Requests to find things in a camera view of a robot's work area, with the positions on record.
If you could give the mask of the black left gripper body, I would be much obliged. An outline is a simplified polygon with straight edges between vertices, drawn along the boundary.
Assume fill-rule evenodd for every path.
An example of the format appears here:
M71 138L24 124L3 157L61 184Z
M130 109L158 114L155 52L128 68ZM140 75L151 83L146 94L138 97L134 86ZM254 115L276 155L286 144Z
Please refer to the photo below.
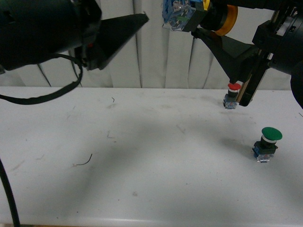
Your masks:
M2 0L0 65L14 70L96 40L102 11L94 0Z

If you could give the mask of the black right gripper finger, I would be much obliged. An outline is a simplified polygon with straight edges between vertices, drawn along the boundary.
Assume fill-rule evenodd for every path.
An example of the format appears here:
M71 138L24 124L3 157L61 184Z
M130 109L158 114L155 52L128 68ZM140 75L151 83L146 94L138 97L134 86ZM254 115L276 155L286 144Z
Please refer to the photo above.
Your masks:
M246 82L253 63L257 59L258 48L227 36L219 36L213 31L197 28L191 35L202 40L212 52L223 71L234 84Z

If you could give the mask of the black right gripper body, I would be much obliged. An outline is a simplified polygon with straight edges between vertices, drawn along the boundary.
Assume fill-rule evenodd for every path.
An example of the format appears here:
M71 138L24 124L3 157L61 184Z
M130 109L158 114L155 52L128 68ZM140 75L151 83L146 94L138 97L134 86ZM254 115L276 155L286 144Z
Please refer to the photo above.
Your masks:
M291 91L303 104L303 2L301 0L215 0L237 7L274 11L269 21L259 25L253 37L257 59L249 78L243 82L237 101L247 106L267 69L291 75Z

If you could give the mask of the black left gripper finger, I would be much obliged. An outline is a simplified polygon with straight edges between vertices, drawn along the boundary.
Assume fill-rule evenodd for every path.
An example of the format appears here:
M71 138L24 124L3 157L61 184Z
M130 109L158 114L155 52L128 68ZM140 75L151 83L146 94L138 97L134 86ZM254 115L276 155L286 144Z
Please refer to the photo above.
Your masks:
M95 42L87 46L87 70L104 69L148 21L144 13L102 20Z

